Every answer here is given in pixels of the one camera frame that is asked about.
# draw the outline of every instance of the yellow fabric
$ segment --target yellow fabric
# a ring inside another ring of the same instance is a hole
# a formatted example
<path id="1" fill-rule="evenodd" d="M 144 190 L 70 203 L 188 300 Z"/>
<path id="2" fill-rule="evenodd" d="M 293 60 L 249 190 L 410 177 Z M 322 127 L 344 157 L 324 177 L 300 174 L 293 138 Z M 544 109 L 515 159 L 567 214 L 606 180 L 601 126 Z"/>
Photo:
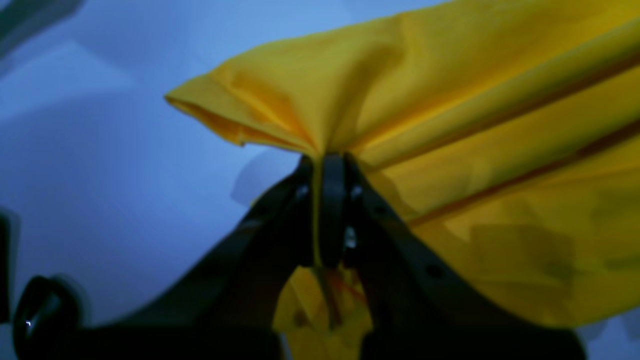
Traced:
<path id="1" fill-rule="evenodd" d="M 640 304 L 639 15 L 638 0 L 457 0 L 260 46 L 166 98 L 238 145 L 352 152 L 475 289 L 576 326 Z M 296 358 L 355 359 L 371 328 L 357 281 L 334 277 L 336 327 L 311 269 L 282 293 Z"/>

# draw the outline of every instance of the yellow canopy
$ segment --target yellow canopy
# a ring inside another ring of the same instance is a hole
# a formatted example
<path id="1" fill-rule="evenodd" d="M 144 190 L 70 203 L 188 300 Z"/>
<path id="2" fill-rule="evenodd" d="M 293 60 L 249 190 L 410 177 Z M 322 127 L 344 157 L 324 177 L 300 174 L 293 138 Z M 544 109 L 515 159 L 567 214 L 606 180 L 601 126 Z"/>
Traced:
<path id="1" fill-rule="evenodd" d="M 238 145 L 352 152 L 475 289 L 576 326 L 640 304 L 639 15 L 637 0 L 457 0 L 260 46 L 166 98 Z M 296 358 L 355 359 L 371 321 L 356 274 L 301 268 L 274 326 Z"/>

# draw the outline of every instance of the white wall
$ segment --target white wall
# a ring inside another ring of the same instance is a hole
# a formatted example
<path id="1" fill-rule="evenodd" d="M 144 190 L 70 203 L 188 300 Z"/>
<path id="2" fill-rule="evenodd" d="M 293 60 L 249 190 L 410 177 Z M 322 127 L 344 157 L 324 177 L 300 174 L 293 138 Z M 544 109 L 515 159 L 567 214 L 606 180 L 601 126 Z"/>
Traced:
<path id="1" fill-rule="evenodd" d="M 165 92 L 264 42 L 439 2 L 91 0 L 1 59 L 0 206 L 22 217 L 12 306 L 32 276 L 63 273 L 87 292 L 88 325 L 113 321 L 295 167 L 297 154 L 224 142 Z M 592 358 L 640 356 L 639 324 L 635 312 L 586 327 Z"/>

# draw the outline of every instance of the blue-gray background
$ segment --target blue-gray background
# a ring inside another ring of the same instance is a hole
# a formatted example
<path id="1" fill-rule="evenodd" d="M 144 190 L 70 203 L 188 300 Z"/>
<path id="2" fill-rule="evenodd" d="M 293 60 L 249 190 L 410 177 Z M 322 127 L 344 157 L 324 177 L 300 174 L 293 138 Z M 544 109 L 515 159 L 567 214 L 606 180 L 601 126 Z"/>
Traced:
<path id="1" fill-rule="evenodd" d="M 10 0 L 0 0 L 0 9 Z M 0 207 L 21 217 L 12 309 L 64 274 L 116 320 L 183 274 L 296 165 L 236 147 L 163 94 L 253 46 L 438 0 L 89 0 L 0 59 Z M 580 329 L 592 359 L 640 357 L 640 310 Z M 0 360 L 14 360 L 0 327 Z"/>

